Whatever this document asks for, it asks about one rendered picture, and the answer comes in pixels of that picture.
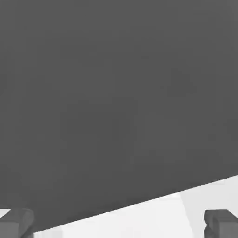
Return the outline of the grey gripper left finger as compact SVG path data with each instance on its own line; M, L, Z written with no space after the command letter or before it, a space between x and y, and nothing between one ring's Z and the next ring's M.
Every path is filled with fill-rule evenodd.
M34 212L11 209L0 218L0 238L34 238Z

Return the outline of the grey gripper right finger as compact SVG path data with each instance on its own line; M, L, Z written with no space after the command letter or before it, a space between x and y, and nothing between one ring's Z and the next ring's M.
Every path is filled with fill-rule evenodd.
M227 209L205 210L204 238L238 238L238 218Z

